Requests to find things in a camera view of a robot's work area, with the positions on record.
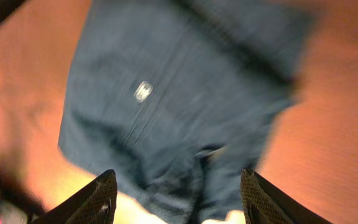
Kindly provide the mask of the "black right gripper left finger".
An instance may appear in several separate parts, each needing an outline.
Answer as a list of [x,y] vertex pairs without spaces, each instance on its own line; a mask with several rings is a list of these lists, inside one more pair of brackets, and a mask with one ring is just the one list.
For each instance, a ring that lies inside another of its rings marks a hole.
[[31,224],[113,224],[117,182],[109,169]]

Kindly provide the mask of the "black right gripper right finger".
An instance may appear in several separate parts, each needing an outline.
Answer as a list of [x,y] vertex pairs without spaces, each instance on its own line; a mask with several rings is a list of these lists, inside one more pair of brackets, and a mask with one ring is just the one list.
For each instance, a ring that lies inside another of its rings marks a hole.
[[247,224],[331,224],[250,169],[242,171],[241,197]]

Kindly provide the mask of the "dark blue denim shorts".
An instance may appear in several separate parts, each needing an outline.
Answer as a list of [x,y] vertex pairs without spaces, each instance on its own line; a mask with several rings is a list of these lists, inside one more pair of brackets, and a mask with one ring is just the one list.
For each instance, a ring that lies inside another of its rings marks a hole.
[[167,223],[225,219],[292,103],[312,21],[268,1],[93,1],[59,148]]

